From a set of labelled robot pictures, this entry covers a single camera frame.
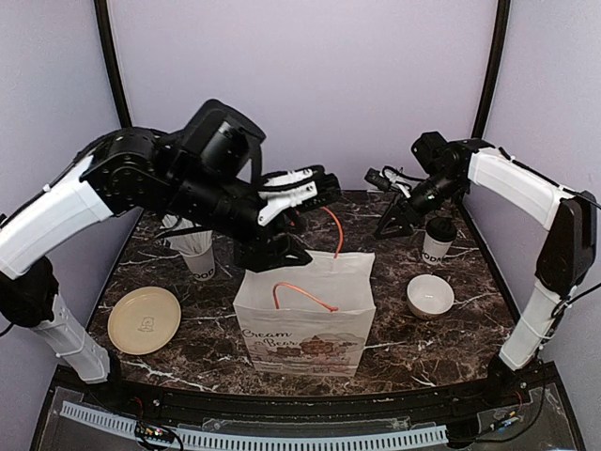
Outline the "white cream bear paper bag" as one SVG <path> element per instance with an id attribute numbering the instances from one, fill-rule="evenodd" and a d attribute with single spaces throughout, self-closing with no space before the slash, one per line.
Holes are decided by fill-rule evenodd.
<path id="1" fill-rule="evenodd" d="M 312 251 L 306 266 L 246 272 L 233 302 L 255 370 L 352 377 L 376 306 L 372 253 Z"/>

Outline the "black plastic cup lid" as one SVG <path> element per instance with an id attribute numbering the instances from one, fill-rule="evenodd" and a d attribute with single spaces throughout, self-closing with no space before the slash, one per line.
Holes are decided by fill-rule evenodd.
<path id="1" fill-rule="evenodd" d="M 425 230 L 431 239 L 440 242 L 452 242 L 457 236 L 457 228 L 450 217 L 436 216 L 430 219 Z"/>

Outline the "white paper coffee cup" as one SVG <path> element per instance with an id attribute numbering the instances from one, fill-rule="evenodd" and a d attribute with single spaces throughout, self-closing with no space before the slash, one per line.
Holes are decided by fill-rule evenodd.
<path id="1" fill-rule="evenodd" d="M 430 235 L 424 235 L 424 243 L 421 252 L 422 260 L 432 266 L 439 265 L 446 256 L 452 241 L 439 241 Z"/>

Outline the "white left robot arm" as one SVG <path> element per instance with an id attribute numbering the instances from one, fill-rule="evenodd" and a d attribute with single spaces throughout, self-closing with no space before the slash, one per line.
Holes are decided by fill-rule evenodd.
<path id="1" fill-rule="evenodd" d="M 113 410 L 132 402 L 119 363 L 70 313 L 48 253 L 79 232 L 141 208 L 191 221 L 239 246 L 238 264 L 262 272 L 309 261 L 287 232 L 317 193 L 318 166 L 264 176 L 265 134 L 248 117 L 205 101 L 176 132 L 130 127 L 80 151 L 1 223 L 1 311 L 41 336 Z"/>

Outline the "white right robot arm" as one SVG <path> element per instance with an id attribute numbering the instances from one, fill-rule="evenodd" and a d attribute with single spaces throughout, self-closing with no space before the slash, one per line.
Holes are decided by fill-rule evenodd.
<path id="1" fill-rule="evenodd" d="M 411 235 L 427 214 L 462 200 L 473 188 L 510 204 L 543 235 L 532 260 L 530 297 L 497 357 L 502 367 L 518 371 L 551 340 L 564 314 L 592 294 L 578 288 L 597 260 L 600 204 L 592 193 L 550 179 L 481 138 L 447 140 L 439 132 L 425 132 L 410 152 L 424 171 L 412 188 L 402 187 L 406 177 L 390 166 L 365 175 L 378 190 L 393 194 L 378 220 L 377 238 Z"/>

